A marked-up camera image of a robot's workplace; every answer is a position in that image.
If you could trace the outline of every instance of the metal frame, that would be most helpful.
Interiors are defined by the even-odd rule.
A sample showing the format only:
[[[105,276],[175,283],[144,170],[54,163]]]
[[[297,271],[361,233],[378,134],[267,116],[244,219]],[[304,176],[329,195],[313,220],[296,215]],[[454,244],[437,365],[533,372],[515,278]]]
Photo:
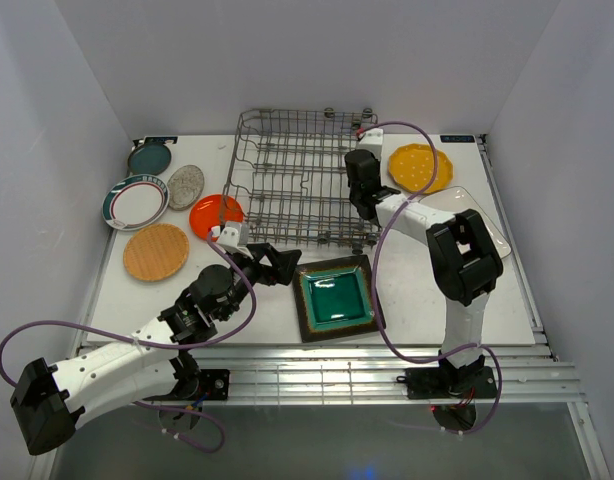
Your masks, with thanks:
[[[349,203],[344,156],[363,112],[255,109],[239,119],[223,195],[238,201],[257,242],[334,244],[362,250],[379,229]],[[223,217],[229,207],[223,205]]]
[[[589,418],[585,393],[574,365],[553,358],[522,263],[516,255],[516,244],[502,207],[483,137],[479,139],[479,147],[505,235],[514,251],[513,261],[526,304],[533,314],[536,341],[536,345],[529,347],[494,347],[505,380],[501,402],[567,403],[590,478],[606,480],[610,477]],[[83,323],[91,321],[113,235],[112,232],[94,291],[83,316]],[[91,347],[83,342],[82,335],[78,335],[73,351],[82,348]],[[401,350],[409,356],[430,356],[437,353],[437,349],[429,347],[403,347]],[[231,370],[230,398],[224,402],[215,402],[226,407],[431,403],[429,400],[414,401],[406,398],[405,388],[395,383],[395,377],[402,373],[403,368],[412,367],[412,364],[395,358],[386,347],[217,346],[196,350],[194,357],[202,367]],[[433,401],[435,404],[443,402],[446,400]],[[54,459],[55,455],[51,454],[35,458],[28,478],[49,478],[50,465]]]

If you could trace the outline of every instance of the plate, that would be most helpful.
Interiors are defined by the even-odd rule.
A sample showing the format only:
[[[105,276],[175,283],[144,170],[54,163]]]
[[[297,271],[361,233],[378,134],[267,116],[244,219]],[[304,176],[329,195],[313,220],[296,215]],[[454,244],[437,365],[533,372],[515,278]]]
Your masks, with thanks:
[[[434,183],[421,193],[442,190],[454,177],[454,166],[445,152],[438,152],[438,173]],[[434,168],[434,155],[429,145],[412,143],[402,146],[389,157],[389,174],[394,182],[408,192],[417,192],[431,179]]]
[[[292,287],[303,343],[378,331],[370,282],[367,255],[296,267]]]
[[[169,208],[185,210],[200,198],[205,188],[205,176],[196,165],[185,165],[174,172],[167,182]]]
[[[503,234],[500,233],[500,230],[496,228],[496,225],[494,225],[494,223],[491,221],[491,218],[487,216],[483,209],[480,208],[480,205],[476,203],[476,200],[474,200],[469,192],[463,187],[452,187],[442,190],[423,198],[420,200],[420,203],[427,205],[428,207],[437,208],[438,210],[445,210],[446,212],[451,213],[464,212],[469,208],[476,210],[478,213],[480,213],[480,216],[483,217],[485,227],[487,227],[489,236],[493,240],[500,258],[505,258],[511,253],[511,247],[509,246],[507,240],[505,240],[505,237],[503,237]]]
[[[189,225],[194,233],[202,240],[207,239],[207,234],[216,225],[223,222],[242,222],[245,218],[243,209],[238,202],[231,197],[222,195],[209,195],[202,198],[189,212]]]
[[[159,223],[141,229],[129,239],[123,264],[129,274],[144,282],[172,276],[189,255],[187,235],[175,225]]]
[[[169,204],[169,190],[153,175],[134,175],[105,197],[103,218],[117,230],[138,230],[155,222]]]
[[[147,142],[136,147],[129,158],[127,166],[133,174],[158,175],[171,163],[171,150],[164,143]]]

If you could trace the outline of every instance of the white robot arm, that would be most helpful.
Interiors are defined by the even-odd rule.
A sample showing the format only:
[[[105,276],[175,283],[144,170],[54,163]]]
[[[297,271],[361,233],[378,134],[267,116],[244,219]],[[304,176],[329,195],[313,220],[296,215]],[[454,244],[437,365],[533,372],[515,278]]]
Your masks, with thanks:
[[[217,243],[251,285],[291,282],[300,250],[281,253],[267,243],[247,245],[247,226],[234,222],[216,233]],[[269,265],[261,263],[263,258]],[[53,450],[92,419],[137,400],[195,399],[207,372],[184,347],[215,336],[214,322],[228,320],[248,293],[232,268],[210,265],[172,307],[132,333],[136,343],[111,342],[50,366],[44,358],[29,363],[10,400],[29,453]]]
[[[345,156],[350,200],[361,218],[385,226],[407,197],[381,185],[379,160],[372,148],[364,149],[362,143],[359,147]],[[473,210],[453,214],[411,202],[392,228],[429,248],[434,277],[447,304],[440,352],[465,344],[479,345],[489,293],[503,271],[480,214]],[[461,377],[462,372],[482,365],[482,351],[469,348],[447,360],[449,368],[456,370],[452,374]]]

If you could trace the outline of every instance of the wire dish rack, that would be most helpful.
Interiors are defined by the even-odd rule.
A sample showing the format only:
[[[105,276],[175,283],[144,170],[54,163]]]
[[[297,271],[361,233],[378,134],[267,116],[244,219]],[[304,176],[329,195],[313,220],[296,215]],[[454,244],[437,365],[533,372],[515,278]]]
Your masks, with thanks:
[[[242,207],[257,242],[375,245],[379,229],[349,202],[344,156],[354,132],[376,123],[371,110],[341,113],[257,109],[240,115],[223,195]],[[229,220],[227,203],[221,221]]]

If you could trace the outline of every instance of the teal glaze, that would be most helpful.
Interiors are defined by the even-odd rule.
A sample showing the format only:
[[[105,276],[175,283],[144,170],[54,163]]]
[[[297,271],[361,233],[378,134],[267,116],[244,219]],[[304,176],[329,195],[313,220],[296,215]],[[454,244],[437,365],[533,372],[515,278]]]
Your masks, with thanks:
[[[136,148],[129,156],[129,169],[134,174],[158,175],[171,162],[171,151],[166,145],[150,142]]]
[[[322,332],[372,322],[369,288],[360,268],[306,272],[301,275],[300,286],[311,330]]]

